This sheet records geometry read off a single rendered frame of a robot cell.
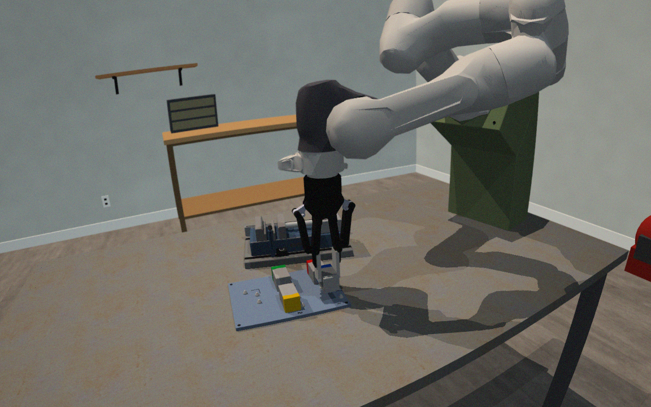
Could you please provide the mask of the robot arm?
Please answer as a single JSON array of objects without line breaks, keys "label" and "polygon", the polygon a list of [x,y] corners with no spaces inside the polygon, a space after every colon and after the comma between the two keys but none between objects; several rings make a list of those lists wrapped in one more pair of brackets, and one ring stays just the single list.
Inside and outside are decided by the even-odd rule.
[{"label": "robot arm", "polygon": [[[380,62],[394,73],[416,70],[427,83],[382,99],[336,80],[302,86],[299,153],[278,169],[336,177],[347,169],[344,157],[368,159],[404,132],[448,116],[477,118],[556,84],[566,68],[565,7],[564,0],[448,0],[434,10],[432,0],[393,0]],[[498,44],[465,57],[452,50],[491,43]]]}]

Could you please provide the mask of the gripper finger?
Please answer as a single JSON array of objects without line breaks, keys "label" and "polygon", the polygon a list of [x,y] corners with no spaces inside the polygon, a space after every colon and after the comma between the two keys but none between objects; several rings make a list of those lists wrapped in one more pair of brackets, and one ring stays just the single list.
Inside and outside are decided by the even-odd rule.
[{"label": "gripper finger", "polygon": [[329,230],[332,240],[332,266],[337,272],[337,275],[340,276],[340,261],[341,261],[341,252],[343,247],[349,245],[350,238],[350,227],[351,227],[351,216],[355,208],[355,203],[351,200],[345,200],[342,204],[342,220],[341,220],[341,233],[339,236],[338,225],[337,225],[337,214],[336,214],[336,205],[334,203],[329,203],[329,212],[331,218],[328,219]]},{"label": "gripper finger", "polygon": [[320,235],[321,235],[321,226],[323,220],[323,206],[317,206],[317,217],[316,219],[312,216],[312,235],[311,235],[311,246],[309,242],[309,237],[307,234],[306,223],[304,220],[305,217],[305,207],[304,204],[299,208],[292,209],[294,216],[297,218],[297,224],[299,226],[299,232],[302,242],[302,247],[306,253],[312,253],[313,265],[315,269],[315,277],[318,282],[322,282],[322,269],[321,269],[321,257],[320,257]]}]

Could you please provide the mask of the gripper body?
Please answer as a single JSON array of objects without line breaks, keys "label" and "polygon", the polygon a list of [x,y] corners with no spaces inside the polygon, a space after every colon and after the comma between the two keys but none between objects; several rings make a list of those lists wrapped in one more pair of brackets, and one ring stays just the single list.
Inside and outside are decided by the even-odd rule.
[{"label": "gripper body", "polygon": [[[323,219],[330,219],[329,204],[336,205],[336,213],[344,203],[341,189],[341,175],[338,173],[336,177],[329,177],[325,179],[314,179],[304,177],[304,190],[305,198],[303,201],[305,209],[316,219],[317,206],[323,206]],[[319,198],[327,197],[327,198]]]}]

